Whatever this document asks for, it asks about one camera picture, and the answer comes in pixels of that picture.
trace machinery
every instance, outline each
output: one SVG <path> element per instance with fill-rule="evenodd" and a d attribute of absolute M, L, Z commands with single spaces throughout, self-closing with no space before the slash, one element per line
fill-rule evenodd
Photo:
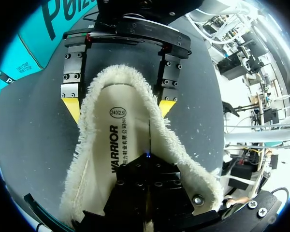
<path fill-rule="evenodd" d="M 61 98 L 77 122 L 80 104 L 85 96 L 84 74 L 87 50 L 94 43 L 135 45 L 152 43 L 161 46 L 159 72 L 155 92 L 165 116 L 178 100 L 181 59 L 189 58 L 190 38 L 167 26 L 184 14 L 198 8 L 201 0 L 97 0 L 99 15 L 93 28 L 68 31 L 63 39 L 67 47 L 64 57 Z M 266 191 L 235 214 L 221 220 L 216 211 L 193 215 L 191 200 L 181 184 L 180 171 L 154 154 L 143 154 L 121 165 L 117 182 L 104 207 L 105 216 L 84 212 L 82 221 L 73 221 L 75 231 L 142 232 L 152 221 L 155 232 L 194 231 L 263 231 L 276 218 L 281 205 Z M 52 231 L 72 232 L 45 211 L 28 194 L 25 201 L 37 217 Z M 204 203 L 203 196 L 192 199 Z"/>
<path fill-rule="evenodd" d="M 165 116 L 177 102 L 177 86 L 181 59 L 191 54 L 190 38 L 167 26 L 177 18 L 198 8 L 202 1 L 113 1 L 98 0 L 99 15 L 94 28 L 64 33 L 68 52 L 65 55 L 61 98 L 77 122 L 79 107 L 85 96 L 84 73 L 86 52 L 93 43 L 122 43 L 136 45 L 152 43 L 161 46 L 157 84 L 159 107 Z"/>

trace teal banner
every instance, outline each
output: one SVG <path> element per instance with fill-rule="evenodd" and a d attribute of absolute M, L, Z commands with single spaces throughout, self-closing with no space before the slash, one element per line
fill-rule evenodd
<path fill-rule="evenodd" d="M 18 80 L 44 69 L 63 33 L 96 4 L 95 0 L 50 0 L 39 7 L 7 47 L 0 72 Z M 0 80 L 0 90 L 7 84 Z"/>

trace metal screw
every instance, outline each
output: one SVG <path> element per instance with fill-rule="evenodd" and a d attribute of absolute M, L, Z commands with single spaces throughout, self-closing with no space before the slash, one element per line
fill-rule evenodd
<path fill-rule="evenodd" d="M 161 182 L 155 182 L 154 184 L 156 187 L 161 187 L 162 186 L 162 183 Z"/>
<path fill-rule="evenodd" d="M 261 208 L 261 209 L 259 209 L 259 211 L 258 211 L 258 216 L 259 217 L 264 217 L 265 215 L 267 214 L 267 210 L 266 210 L 266 208 Z"/>
<path fill-rule="evenodd" d="M 174 181 L 174 184 L 176 184 L 176 185 L 181 185 L 182 183 L 180 182 L 180 180 L 175 180 L 175 181 Z"/>
<path fill-rule="evenodd" d="M 143 184 L 142 184 L 141 182 L 136 182 L 136 186 L 137 186 L 137 187 L 142 187 Z"/>
<path fill-rule="evenodd" d="M 257 208 L 257 206 L 258 206 L 258 203 L 256 201 L 248 202 L 249 209 L 255 209 L 255 208 Z"/>
<path fill-rule="evenodd" d="M 123 180 L 118 180 L 116 181 L 116 184 L 121 186 L 121 185 L 124 185 L 125 182 Z"/>
<path fill-rule="evenodd" d="M 205 200 L 204 200 L 203 196 L 197 194 L 197 195 L 195 195 L 195 196 L 192 198 L 192 202 L 193 202 L 196 206 L 202 206 L 202 205 L 204 205 Z"/>

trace workbench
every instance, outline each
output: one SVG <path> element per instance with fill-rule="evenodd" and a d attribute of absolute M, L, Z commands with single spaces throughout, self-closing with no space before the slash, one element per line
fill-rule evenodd
<path fill-rule="evenodd" d="M 80 20 L 72 29 L 89 24 Z M 167 117 L 187 152 L 211 172 L 221 168 L 224 147 L 222 103 L 214 66 L 203 39 L 185 18 L 171 26 L 191 38 L 192 54 L 182 60 L 178 102 Z M 126 64 L 139 70 L 153 86 L 159 50 L 144 43 L 94 44 L 87 52 L 86 85 L 103 68 Z M 27 193 L 58 216 L 77 144 L 77 125 L 60 98 L 66 52 L 61 42 L 43 71 L 10 84 L 0 95 L 0 166 L 12 197 L 31 215 L 23 201 Z"/>

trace black bracket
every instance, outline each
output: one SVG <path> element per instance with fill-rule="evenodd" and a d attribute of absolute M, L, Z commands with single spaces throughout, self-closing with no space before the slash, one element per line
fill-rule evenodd
<path fill-rule="evenodd" d="M 162 59 L 155 86 L 158 101 L 177 101 L 178 78 L 182 69 L 180 60 L 188 58 L 191 53 L 190 38 L 178 30 L 149 20 L 125 16 L 117 23 L 113 32 L 100 32 L 94 28 L 74 30 L 64 33 L 63 39 L 68 53 L 64 62 L 62 98 L 78 97 L 81 102 L 85 96 L 85 64 L 87 49 L 92 43 L 151 43 L 162 47 L 158 54 Z"/>
<path fill-rule="evenodd" d="M 218 219 L 215 211 L 193 216 L 194 208 L 181 184 L 178 167 L 153 154 L 121 165 L 116 176 L 104 207 L 105 216 L 84 212 L 77 232 L 142 232 L 150 220 L 155 232 L 192 231 Z"/>
<path fill-rule="evenodd" d="M 117 21 L 123 15 L 134 15 L 169 24 L 202 4 L 203 0 L 97 0 L 99 13 L 106 21 Z"/>

